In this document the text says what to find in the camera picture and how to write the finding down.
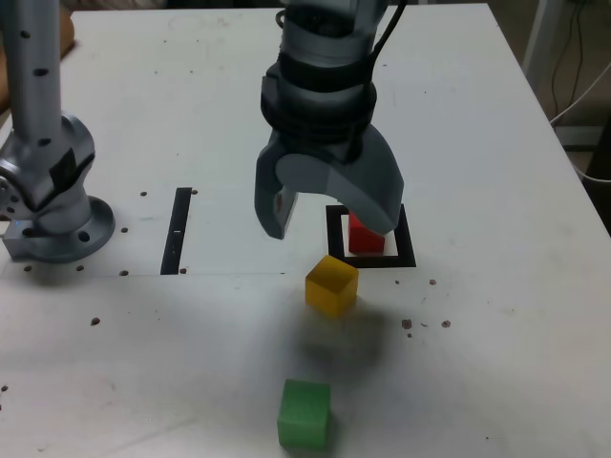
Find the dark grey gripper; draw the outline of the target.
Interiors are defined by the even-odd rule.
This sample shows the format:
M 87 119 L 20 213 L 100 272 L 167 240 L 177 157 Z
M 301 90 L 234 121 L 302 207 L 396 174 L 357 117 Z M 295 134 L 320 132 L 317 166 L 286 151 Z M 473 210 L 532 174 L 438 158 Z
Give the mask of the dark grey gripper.
M 335 198 L 370 231 L 386 235 L 398 224 L 403 190 L 392 150 L 371 125 L 341 138 L 274 128 L 257 159 L 254 205 L 273 239 L 284 239 L 297 193 Z

